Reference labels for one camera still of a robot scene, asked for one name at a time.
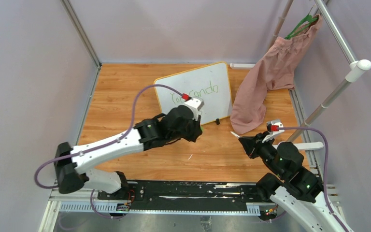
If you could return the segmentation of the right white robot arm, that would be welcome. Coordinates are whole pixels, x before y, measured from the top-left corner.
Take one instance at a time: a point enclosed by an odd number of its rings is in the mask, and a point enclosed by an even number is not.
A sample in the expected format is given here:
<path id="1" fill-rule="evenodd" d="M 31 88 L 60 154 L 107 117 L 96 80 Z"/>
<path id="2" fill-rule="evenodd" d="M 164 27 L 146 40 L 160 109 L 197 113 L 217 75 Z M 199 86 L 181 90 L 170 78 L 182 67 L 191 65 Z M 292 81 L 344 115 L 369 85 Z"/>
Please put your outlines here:
<path id="1" fill-rule="evenodd" d="M 273 146 L 268 132 L 239 136 L 251 159 L 261 158 L 270 173 L 257 182 L 257 197 L 282 207 L 308 232 L 351 232 L 326 197 L 320 177 L 303 166 L 304 156 L 292 142 Z"/>

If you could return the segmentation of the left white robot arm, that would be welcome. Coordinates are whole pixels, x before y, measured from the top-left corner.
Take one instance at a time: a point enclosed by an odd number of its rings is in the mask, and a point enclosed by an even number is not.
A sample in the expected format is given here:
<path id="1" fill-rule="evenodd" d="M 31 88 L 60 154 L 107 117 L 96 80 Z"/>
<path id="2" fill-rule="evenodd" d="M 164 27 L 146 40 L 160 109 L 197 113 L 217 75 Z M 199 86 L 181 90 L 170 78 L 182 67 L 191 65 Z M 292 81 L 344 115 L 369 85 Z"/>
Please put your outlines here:
<path id="1" fill-rule="evenodd" d="M 68 142 L 57 146 L 56 171 L 58 190 L 69 194 L 83 188 L 102 190 L 122 200 L 128 195 L 128 183 L 122 172 L 105 172 L 95 166 L 106 161 L 147 151 L 185 139 L 195 142 L 202 135 L 201 112 L 180 105 L 168 114 L 159 114 L 135 124 L 116 136 L 86 145 L 71 147 Z"/>

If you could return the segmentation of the yellow-framed whiteboard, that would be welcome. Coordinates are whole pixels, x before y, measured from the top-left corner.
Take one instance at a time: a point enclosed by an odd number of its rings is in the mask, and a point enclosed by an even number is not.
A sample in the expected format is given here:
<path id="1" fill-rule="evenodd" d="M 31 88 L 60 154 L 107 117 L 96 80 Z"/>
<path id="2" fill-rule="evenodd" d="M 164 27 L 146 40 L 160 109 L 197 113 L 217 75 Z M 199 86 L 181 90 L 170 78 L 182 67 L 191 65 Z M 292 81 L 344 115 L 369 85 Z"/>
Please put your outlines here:
<path id="1" fill-rule="evenodd" d="M 228 64 L 217 62 L 158 78 L 154 84 L 166 85 L 204 102 L 201 124 L 229 117 L 232 97 Z"/>

